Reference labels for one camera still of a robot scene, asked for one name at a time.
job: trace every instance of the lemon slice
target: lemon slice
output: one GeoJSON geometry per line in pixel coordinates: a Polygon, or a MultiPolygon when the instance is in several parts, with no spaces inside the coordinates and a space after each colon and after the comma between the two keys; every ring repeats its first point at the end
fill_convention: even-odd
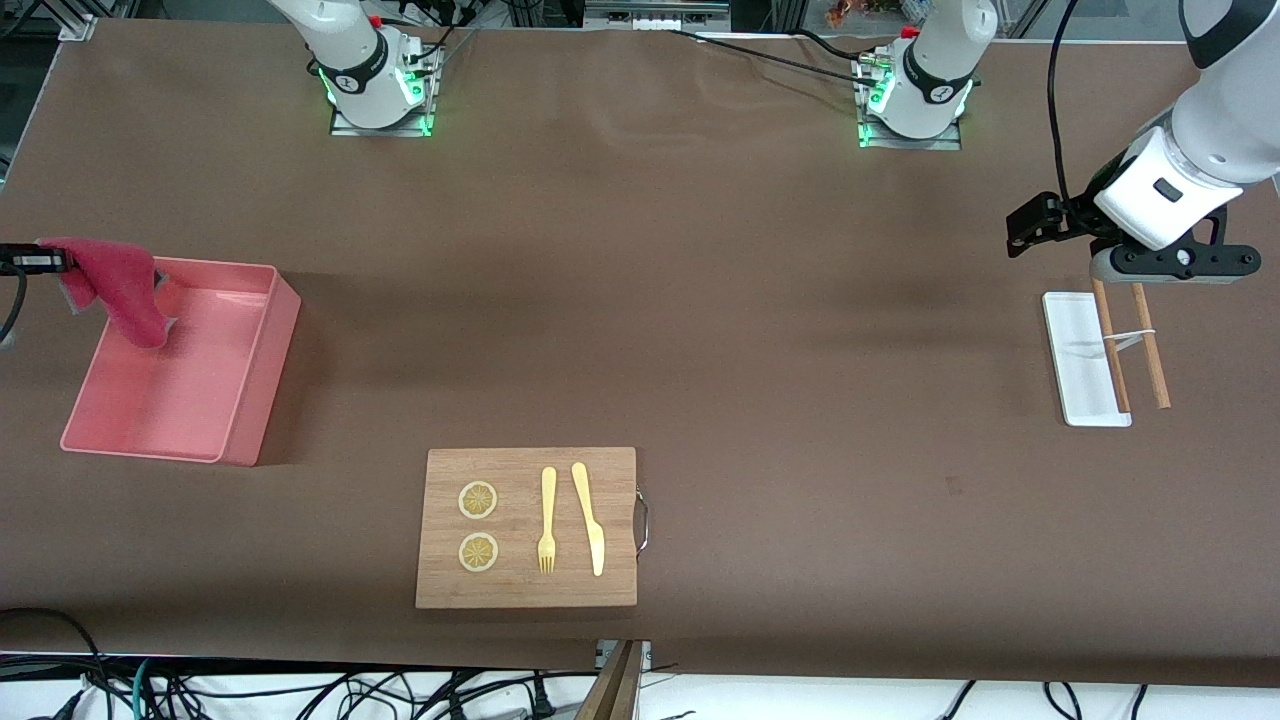
{"type": "Polygon", "coordinates": [[[472,573],[484,573],[498,561],[498,541],[489,533],[471,533],[458,546],[458,562],[472,573]]]}
{"type": "Polygon", "coordinates": [[[467,487],[458,493],[458,510],[472,520],[488,518],[497,506],[498,491],[489,483],[481,480],[467,483],[467,487]]]}

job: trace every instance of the yellow knife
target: yellow knife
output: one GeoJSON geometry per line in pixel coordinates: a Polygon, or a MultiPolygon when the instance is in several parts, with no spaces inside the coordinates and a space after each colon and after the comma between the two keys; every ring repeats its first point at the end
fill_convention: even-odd
{"type": "Polygon", "coordinates": [[[586,519],[586,539],[591,542],[591,573],[600,577],[604,573],[604,528],[591,514],[591,484],[586,477],[586,465],[573,462],[573,487],[577,500],[582,503],[582,516],[586,519]]]}

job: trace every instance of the cutting board handle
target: cutting board handle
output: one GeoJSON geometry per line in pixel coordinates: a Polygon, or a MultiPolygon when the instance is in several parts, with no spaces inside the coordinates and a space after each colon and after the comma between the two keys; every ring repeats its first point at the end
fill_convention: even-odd
{"type": "Polygon", "coordinates": [[[640,516],[641,536],[640,542],[636,544],[636,557],[644,552],[644,548],[649,547],[649,501],[644,498],[644,491],[640,486],[636,486],[636,502],[644,510],[644,515],[640,516]]]}

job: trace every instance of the wooden stick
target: wooden stick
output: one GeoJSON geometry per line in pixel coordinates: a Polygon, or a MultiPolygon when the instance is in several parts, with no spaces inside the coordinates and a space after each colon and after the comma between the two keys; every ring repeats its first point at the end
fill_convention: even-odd
{"type": "Polygon", "coordinates": [[[1121,413],[1128,413],[1129,391],[1124,386],[1124,372],[1120,369],[1120,351],[1116,350],[1116,341],[1107,338],[1107,336],[1115,334],[1115,328],[1111,325],[1111,307],[1107,305],[1107,291],[1102,287],[1102,281],[1097,278],[1091,279],[1093,281],[1093,300],[1098,305],[1098,324],[1102,325],[1102,346],[1107,351],[1107,365],[1111,366],[1111,384],[1115,386],[1116,391],[1116,406],[1121,413]]]}
{"type": "MultiPolygon", "coordinates": [[[[1138,305],[1138,324],[1142,329],[1155,329],[1151,324],[1151,309],[1147,307],[1147,291],[1140,283],[1133,283],[1133,301],[1138,305]]],[[[1147,351],[1147,370],[1151,373],[1151,392],[1156,393],[1156,407],[1172,407],[1169,400],[1169,386],[1165,384],[1165,366],[1160,363],[1160,348],[1156,346],[1156,333],[1142,336],[1142,348],[1147,351]]]]}
{"type": "Polygon", "coordinates": [[[635,715],[644,665],[641,651],[640,641],[622,641],[614,646],[573,720],[630,720],[635,715]]]}

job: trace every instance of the wooden chopstick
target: wooden chopstick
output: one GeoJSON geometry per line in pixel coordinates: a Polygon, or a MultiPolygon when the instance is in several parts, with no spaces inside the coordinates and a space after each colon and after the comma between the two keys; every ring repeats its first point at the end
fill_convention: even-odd
{"type": "MultiPolygon", "coordinates": [[[[1133,283],[1133,301],[1138,305],[1138,324],[1144,331],[1153,331],[1151,309],[1147,307],[1147,291],[1143,290],[1140,283],[1133,283]]],[[[1169,386],[1165,384],[1165,366],[1160,363],[1160,348],[1156,346],[1155,332],[1142,336],[1142,348],[1147,352],[1147,370],[1151,373],[1151,392],[1156,395],[1156,407],[1161,410],[1172,407],[1172,402],[1169,400],[1169,386]]]]}
{"type": "MultiPolygon", "coordinates": [[[[1102,325],[1102,346],[1107,351],[1107,365],[1111,368],[1111,384],[1115,386],[1116,405],[1121,413],[1129,413],[1129,391],[1124,384],[1124,370],[1120,369],[1120,351],[1116,350],[1116,341],[1111,338],[1115,334],[1115,328],[1111,325],[1111,307],[1107,305],[1107,291],[1102,286],[1102,281],[1098,278],[1091,279],[1093,281],[1093,300],[1098,306],[1098,324],[1102,325]]],[[[1164,382],[1164,374],[1161,374],[1161,382],[1164,382]]]]}

